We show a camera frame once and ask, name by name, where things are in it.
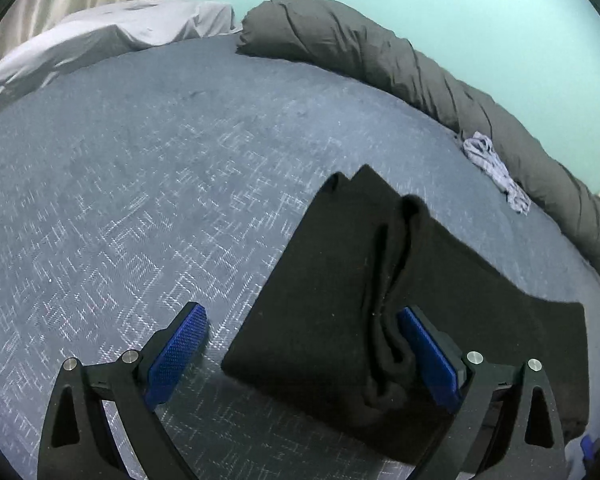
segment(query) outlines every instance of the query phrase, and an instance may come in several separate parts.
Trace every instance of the black fabric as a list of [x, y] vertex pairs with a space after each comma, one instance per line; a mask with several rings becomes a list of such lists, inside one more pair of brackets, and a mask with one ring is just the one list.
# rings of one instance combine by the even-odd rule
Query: black fabric
[[432, 402], [396, 313], [416, 304], [463, 352], [539, 359], [567, 440], [589, 411], [584, 312], [522, 293], [368, 166], [314, 197], [222, 369], [402, 462], [448, 415]]
[[394, 94], [458, 134], [493, 140], [511, 177], [600, 274], [600, 198], [490, 95], [408, 40], [333, 0], [269, 0], [242, 21], [238, 52], [314, 63]]

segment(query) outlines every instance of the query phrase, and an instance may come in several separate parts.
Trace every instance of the mint green wall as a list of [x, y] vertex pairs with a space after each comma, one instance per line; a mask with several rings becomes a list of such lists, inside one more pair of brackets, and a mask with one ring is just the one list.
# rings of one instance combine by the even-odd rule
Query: mint green wall
[[[238, 19], [263, 0], [222, 0]], [[600, 17], [588, 0], [340, 0], [491, 94], [600, 190]]]

